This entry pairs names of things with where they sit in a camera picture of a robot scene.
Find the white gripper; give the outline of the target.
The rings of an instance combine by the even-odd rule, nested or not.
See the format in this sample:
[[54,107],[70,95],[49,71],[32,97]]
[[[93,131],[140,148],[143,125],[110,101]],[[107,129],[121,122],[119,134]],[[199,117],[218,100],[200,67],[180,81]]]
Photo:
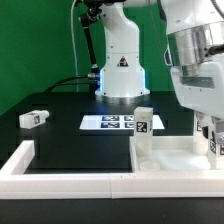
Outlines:
[[208,139],[214,129],[211,116],[224,119],[224,62],[204,62],[190,76],[184,76],[180,67],[172,67],[170,72],[179,104],[198,111],[197,120]]

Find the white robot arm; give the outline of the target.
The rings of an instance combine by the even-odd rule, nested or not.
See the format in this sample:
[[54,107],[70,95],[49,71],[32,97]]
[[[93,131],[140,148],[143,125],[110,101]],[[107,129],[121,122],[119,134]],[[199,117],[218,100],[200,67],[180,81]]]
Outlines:
[[125,7],[156,5],[166,23],[170,76],[181,106],[196,112],[202,126],[224,134],[224,0],[126,0],[105,3],[101,18],[106,64],[97,96],[116,101],[147,94],[139,63],[139,29]]

